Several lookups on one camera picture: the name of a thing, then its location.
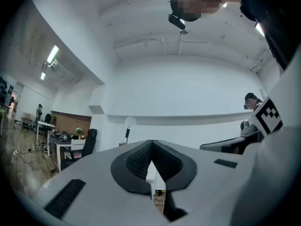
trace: office chair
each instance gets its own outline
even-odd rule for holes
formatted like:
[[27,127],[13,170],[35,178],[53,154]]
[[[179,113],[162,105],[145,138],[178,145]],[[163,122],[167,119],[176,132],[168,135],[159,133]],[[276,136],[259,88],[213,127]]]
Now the office chair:
[[[96,143],[96,136],[97,136],[97,130],[96,129],[90,129],[88,131],[88,136],[86,138],[86,142],[84,145],[84,148],[82,150],[67,150],[63,148],[64,152],[68,152],[71,155],[71,159],[63,159],[61,161],[61,170],[64,170],[65,168],[72,165],[74,162],[78,161],[80,158],[90,155],[93,152],[95,143]],[[74,153],[81,152],[81,157],[74,158]]]

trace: wire on floor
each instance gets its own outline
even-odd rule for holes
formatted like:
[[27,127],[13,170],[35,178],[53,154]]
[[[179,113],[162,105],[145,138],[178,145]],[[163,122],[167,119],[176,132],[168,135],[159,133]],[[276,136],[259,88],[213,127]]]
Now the wire on floor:
[[51,170],[51,171],[47,171],[47,170],[45,170],[45,169],[44,169],[44,168],[42,168],[42,167],[39,167],[39,168],[34,168],[34,167],[32,166],[32,161],[30,161],[30,162],[26,162],[26,161],[23,159],[23,157],[22,157],[22,156],[20,156],[19,154],[17,154],[17,156],[18,156],[18,157],[20,157],[20,158],[22,159],[22,161],[24,161],[24,163],[25,163],[25,164],[28,164],[28,165],[30,165],[32,169],[35,169],[35,170],[42,169],[44,172],[49,172],[49,173],[54,173],[54,172],[55,172],[55,169],[53,169],[53,170]]

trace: wooden floor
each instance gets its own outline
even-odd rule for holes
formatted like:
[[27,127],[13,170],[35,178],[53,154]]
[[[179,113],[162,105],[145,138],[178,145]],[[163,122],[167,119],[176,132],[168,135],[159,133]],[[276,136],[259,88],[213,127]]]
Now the wooden floor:
[[[39,135],[39,142],[45,143],[46,140],[46,136]],[[35,150],[38,144],[36,134],[32,130],[21,128],[21,125],[12,121],[8,121],[7,129],[4,135],[0,137],[1,167],[12,188],[25,193],[29,197],[32,197],[44,183],[58,172],[54,154],[51,154],[50,157],[44,152],[13,155],[15,150],[20,152],[28,152],[28,149]],[[42,167],[45,171],[55,169],[55,173],[45,172],[43,169],[33,169],[29,164],[25,164],[20,156],[28,163],[32,161],[31,165],[34,168]]]

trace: white lamp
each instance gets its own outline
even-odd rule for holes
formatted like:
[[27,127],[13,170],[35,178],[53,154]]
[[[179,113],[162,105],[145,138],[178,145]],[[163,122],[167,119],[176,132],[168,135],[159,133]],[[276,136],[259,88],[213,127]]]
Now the white lamp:
[[129,116],[126,118],[125,125],[127,127],[126,132],[126,139],[128,139],[128,136],[130,134],[130,130],[137,124],[136,119],[133,116]]

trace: wooden wall panel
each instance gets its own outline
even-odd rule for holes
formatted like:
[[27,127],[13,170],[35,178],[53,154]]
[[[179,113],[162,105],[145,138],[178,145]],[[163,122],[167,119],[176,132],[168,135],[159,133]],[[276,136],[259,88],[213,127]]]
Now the wooden wall panel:
[[52,111],[50,123],[52,123],[53,117],[56,117],[56,122],[55,122],[56,130],[58,131],[64,130],[69,133],[76,134],[75,129],[77,127],[80,127],[83,129],[83,135],[87,137],[88,130],[90,129],[92,117]]

